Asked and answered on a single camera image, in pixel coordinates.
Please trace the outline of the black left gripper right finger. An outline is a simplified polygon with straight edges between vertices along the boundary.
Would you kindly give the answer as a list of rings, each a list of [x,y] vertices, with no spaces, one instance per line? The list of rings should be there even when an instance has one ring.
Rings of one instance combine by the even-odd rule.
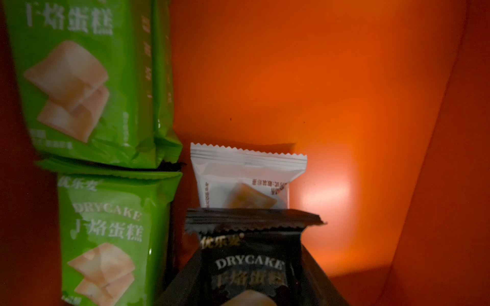
[[[302,246],[300,305],[350,306],[305,246]]]

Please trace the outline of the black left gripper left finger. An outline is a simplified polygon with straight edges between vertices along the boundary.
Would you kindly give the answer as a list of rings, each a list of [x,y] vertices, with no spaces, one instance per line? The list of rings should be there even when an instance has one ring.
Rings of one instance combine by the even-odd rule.
[[[203,305],[202,252],[198,250],[154,303],[156,306]]]

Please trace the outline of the black cookie packet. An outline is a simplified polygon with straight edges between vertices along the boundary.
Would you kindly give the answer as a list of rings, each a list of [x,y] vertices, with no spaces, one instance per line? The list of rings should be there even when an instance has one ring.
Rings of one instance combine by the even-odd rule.
[[[200,305],[299,305],[303,231],[319,215],[294,209],[188,209],[199,238]]]

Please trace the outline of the green cookie packet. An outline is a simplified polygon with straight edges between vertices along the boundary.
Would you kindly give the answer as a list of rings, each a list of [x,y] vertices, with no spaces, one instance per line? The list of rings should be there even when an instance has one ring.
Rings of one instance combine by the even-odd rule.
[[[175,163],[168,1],[3,1],[34,149],[123,168]]]
[[[61,299],[152,305],[163,289],[181,165],[128,169],[47,158],[57,175]]]

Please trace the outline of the white cookie packet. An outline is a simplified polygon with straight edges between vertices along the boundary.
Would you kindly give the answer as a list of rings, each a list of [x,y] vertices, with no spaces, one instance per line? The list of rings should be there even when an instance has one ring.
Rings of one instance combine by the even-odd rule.
[[[290,183],[307,168],[303,154],[190,145],[200,206],[207,209],[288,209]]]

